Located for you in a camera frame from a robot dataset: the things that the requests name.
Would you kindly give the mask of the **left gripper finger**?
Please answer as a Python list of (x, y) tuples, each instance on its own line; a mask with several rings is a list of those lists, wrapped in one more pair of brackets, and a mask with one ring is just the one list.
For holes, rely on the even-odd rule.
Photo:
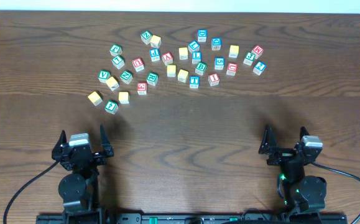
[(104, 150), (110, 150), (111, 143), (106, 135), (103, 125), (100, 125), (101, 146)]
[(63, 146), (67, 143), (67, 137), (66, 137), (66, 133), (64, 130), (62, 130), (60, 137), (56, 143), (56, 146)]

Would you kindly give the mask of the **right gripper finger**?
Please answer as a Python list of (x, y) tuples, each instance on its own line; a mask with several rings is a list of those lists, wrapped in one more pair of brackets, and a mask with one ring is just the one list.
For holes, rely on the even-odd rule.
[(306, 144), (309, 140), (309, 132), (307, 131), (306, 127), (302, 126), (300, 128), (300, 141)]
[(259, 148), (259, 154), (271, 154), (277, 147), (277, 142), (273, 130), (270, 125), (266, 125), (262, 142)]

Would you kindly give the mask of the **red E block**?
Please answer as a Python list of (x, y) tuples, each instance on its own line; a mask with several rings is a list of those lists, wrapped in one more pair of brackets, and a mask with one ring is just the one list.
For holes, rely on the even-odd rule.
[(137, 84), (137, 93), (139, 95), (146, 95), (147, 94), (147, 83), (146, 82), (139, 82)]

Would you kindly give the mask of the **green N block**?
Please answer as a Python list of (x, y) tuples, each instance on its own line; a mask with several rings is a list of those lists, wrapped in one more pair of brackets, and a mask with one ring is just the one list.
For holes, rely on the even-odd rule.
[(124, 82), (125, 84), (129, 85), (132, 80), (133, 80), (133, 76), (132, 76), (132, 73), (125, 70), (122, 72), (122, 74), (120, 75), (120, 79), (122, 82)]

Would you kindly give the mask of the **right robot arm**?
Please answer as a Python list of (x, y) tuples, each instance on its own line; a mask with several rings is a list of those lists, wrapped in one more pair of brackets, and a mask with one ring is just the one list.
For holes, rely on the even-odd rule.
[(304, 169), (322, 149), (319, 137), (309, 134), (305, 127), (300, 128), (300, 140), (293, 148), (278, 146), (272, 128), (265, 127), (258, 153), (268, 156), (267, 165), (280, 167), (277, 185), (285, 202), (285, 209), (279, 215), (281, 221), (291, 222), (298, 215), (319, 213), (325, 208), (326, 180), (306, 175)]

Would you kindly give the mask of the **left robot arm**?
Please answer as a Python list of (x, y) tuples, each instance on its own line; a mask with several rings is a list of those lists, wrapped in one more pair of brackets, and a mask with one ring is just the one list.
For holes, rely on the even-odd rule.
[(65, 131), (52, 149), (52, 159), (71, 172), (58, 185), (64, 223), (111, 222), (108, 210), (99, 205), (98, 166), (107, 164), (107, 158), (113, 157), (114, 151), (102, 126), (100, 136), (102, 150), (99, 152), (92, 151), (87, 133), (72, 135), (67, 140)]

